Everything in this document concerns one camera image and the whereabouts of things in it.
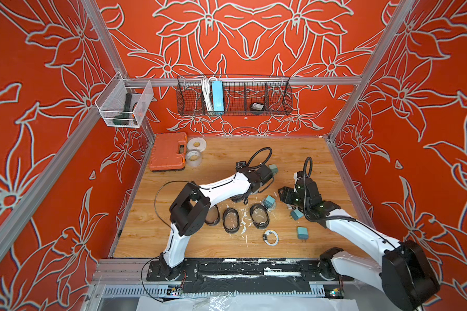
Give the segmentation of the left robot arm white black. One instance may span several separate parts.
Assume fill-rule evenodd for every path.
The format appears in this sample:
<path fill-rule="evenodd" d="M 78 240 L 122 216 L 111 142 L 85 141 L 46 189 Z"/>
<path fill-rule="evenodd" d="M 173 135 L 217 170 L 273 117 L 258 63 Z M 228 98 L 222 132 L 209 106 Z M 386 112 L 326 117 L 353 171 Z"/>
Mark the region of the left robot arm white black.
<path fill-rule="evenodd" d="M 170 236 L 159 261 L 170 274 L 185 260 L 189 240 L 204 225 L 209 210 L 225 200 L 245 201 L 251 194 L 260 193 L 274 180 L 274 172 L 267 165 L 243 167 L 235 174 L 213 183 L 197 185 L 187 182 L 170 207 Z"/>

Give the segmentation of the teal wall charger plug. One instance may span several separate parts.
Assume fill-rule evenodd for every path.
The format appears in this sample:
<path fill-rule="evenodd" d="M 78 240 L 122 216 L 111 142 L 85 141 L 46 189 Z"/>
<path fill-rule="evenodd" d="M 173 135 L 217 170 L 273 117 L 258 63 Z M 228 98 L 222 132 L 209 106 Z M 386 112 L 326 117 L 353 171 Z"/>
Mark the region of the teal wall charger plug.
<path fill-rule="evenodd" d="M 279 169 L 278 169 L 278 167 L 277 167 L 275 164 L 269 165 L 269 168 L 270 168 L 271 172 L 272 172 L 274 175 L 277 174 L 277 173 L 279 172 Z"/>

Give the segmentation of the teal charger near right arm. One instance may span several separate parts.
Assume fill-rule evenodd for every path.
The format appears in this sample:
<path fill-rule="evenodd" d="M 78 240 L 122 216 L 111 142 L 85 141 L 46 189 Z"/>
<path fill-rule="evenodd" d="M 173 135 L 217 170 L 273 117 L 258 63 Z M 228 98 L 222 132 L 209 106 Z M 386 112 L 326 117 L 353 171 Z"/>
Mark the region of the teal charger near right arm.
<path fill-rule="evenodd" d="M 294 209 L 290 212 L 290 217 L 294 220 L 294 221 L 298 221 L 300 220 L 301 218 L 304 217 L 304 214 L 302 211 L 298 210 L 298 209 Z"/>

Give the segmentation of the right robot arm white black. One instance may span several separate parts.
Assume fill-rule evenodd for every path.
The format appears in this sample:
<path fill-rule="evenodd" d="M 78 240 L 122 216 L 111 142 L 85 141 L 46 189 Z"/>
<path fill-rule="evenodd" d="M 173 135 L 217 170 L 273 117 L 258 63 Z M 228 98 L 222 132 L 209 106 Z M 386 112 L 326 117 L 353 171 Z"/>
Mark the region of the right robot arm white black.
<path fill-rule="evenodd" d="M 317 271 L 321 278 L 333 281 L 347 276 L 364 282 L 381 290 L 401 310 L 415 310 L 441 289 L 419 244 L 380 233 L 337 204 L 324 201 L 312 179 L 298 178 L 293 187 L 279 189 L 278 195 L 308 221 L 339 234 L 368 255 L 362 258 L 331 248 L 320 255 Z"/>

